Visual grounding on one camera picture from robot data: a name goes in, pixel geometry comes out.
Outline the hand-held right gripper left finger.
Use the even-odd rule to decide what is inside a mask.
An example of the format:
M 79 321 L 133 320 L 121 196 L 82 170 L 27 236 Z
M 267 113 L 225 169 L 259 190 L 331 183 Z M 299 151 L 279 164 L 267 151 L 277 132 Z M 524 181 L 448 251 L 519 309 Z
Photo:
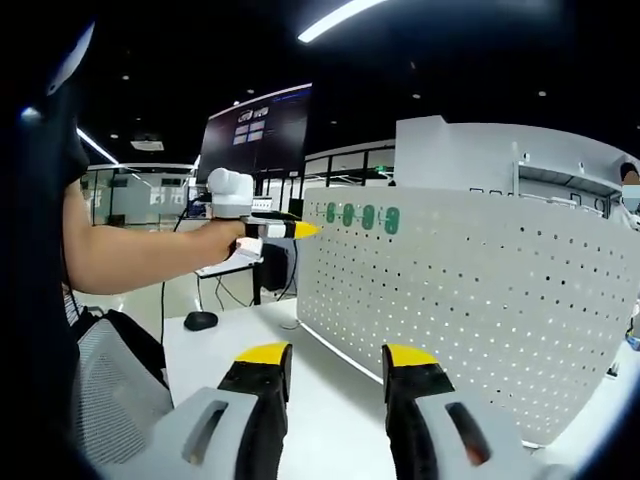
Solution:
M 288 431 L 293 346 L 253 347 L 216 388 L 180 403 L 153 430 L 152 479 L 275 479 Z

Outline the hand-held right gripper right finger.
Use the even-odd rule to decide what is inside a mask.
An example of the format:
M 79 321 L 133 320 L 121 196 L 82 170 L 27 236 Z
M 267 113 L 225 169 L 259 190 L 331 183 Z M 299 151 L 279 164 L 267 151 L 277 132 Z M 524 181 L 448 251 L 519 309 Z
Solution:
M 398 479 L 530 477 L 530 457 L 500 409 L 454 388 L 431 354 L 382 346 L 386 434 Z

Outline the person's left hand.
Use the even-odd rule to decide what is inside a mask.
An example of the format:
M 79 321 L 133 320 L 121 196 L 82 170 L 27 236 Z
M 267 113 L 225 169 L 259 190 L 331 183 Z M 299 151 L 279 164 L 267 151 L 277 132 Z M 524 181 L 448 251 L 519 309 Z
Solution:
M 239 220 L 212 220 L 197 231 L 204 266 L 227 260 L 239 239 L 246 236 L 246 226 Z

